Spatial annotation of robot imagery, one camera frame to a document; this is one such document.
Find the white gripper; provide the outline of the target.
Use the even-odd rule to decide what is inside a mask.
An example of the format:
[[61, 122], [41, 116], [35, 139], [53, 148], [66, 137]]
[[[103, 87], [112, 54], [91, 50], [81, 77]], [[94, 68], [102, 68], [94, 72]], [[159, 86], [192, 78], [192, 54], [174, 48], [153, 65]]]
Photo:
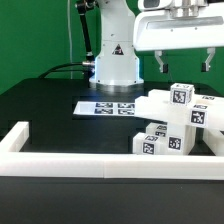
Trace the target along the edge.
[[168, 65], [157, 50], [208, 48], [201, 67], [208, 72], [214, 47], [224, 46], [224, 4], [201, 7], [196, 17], [172, 18], [169, 10], [142, 12], [134, 23], [133, 45], [137, 51], [155, 51], [161, 73], [168, 72]]

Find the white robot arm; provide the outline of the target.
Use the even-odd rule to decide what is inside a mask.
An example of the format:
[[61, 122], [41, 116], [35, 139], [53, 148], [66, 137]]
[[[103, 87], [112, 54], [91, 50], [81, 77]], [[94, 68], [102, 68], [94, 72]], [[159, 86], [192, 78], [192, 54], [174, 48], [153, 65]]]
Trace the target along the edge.
[[126, 0], [97, 0], [101, 51], [90, 84], [106, 90], [140, 86], [137, 51], [224, 46], [224, 0], [138, 0], [135, 15]]

